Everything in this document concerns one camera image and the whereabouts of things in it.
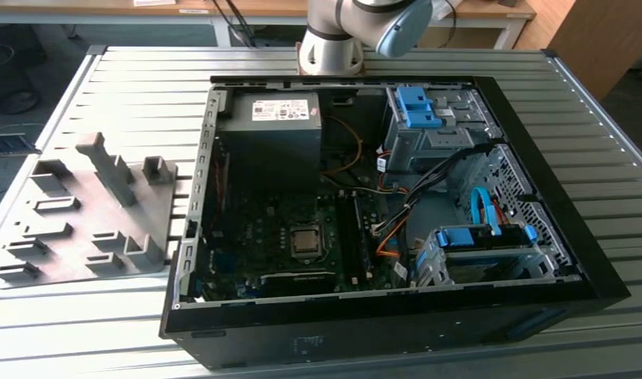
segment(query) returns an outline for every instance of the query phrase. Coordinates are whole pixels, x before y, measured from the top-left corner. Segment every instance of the table leg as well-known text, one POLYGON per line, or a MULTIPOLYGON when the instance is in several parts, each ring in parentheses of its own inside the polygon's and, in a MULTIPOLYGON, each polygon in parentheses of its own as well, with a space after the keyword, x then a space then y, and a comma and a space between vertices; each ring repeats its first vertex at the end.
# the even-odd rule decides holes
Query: table leg
POLYGON ((79 37, 77 24, 61 24, 61 29, 69 39, 77 39, 79 37))
POLYGON ((494 45, 495 50, 513 49, 514 43, 518 41, 519 33, 522 32, 526 23, 526 19, 522 18, 509 21, 509 24, 501 31, 499 38, 497 39, 497 44, 494 45))
POLYGON ((214 18, 214 31, 215 31, 215 42, 218 47, 231 47, 231 31, 229 30, 227 22, 219 17, 214 18))

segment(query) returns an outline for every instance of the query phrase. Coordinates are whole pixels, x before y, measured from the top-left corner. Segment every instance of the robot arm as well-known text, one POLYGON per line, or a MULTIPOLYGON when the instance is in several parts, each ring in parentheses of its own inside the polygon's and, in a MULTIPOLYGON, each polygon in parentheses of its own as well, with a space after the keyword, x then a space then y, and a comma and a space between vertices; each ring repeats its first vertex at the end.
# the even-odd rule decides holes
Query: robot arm
POLYGON ((310 75, 354 75, 362 43, 395 58, 413 48, 433 15, 431 0, 309 0, 299 66, 310 75))

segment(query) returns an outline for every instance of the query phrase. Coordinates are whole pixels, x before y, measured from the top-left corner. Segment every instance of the aluminum table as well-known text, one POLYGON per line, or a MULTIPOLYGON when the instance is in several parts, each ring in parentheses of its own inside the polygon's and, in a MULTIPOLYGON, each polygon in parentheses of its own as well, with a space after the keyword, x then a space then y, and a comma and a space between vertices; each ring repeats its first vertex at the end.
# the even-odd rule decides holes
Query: aluminum table
MULTIPOLYGON (((154 152, 178 163, 171 252, 183 231, 210 77, 293 75, 295 53, 202 47, 109 47, 90 53, 38 146, 51 151, 63 147, 66 134, 102 131, 110 153, 127 162, 154 152)), ((620 127, 561 61, 541 52, 417 51, 399 60, 367 53, 366 62, 374 75, 497 78, 633 297, 521 343, 209 372, 173 341, 158 338, 165 270, 0 291, 0 377, 642 375, 642 154, 620 127)), ((0 222, 35 159, 27 158, 5 196, 0 222)))

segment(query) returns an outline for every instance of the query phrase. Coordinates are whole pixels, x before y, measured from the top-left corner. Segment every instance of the motherboard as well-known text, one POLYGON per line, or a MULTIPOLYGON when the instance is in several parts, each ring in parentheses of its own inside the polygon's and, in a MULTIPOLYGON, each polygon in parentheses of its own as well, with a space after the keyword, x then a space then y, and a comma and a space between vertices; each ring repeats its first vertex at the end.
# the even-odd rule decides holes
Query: motherboard
POLYGON ((389 289, 370 225, 379 199, 363 194, 241 194, 213 233, 210 300, 389 289))

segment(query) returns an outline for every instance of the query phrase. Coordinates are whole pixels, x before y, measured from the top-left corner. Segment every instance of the power supply label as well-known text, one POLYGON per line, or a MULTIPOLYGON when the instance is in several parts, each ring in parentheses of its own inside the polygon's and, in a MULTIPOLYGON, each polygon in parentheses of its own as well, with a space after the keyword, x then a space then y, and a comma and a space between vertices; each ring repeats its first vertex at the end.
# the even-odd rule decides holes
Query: power supply label
POLYGON ((258 100, 254 121, 309 120, 307 100, 258 100))

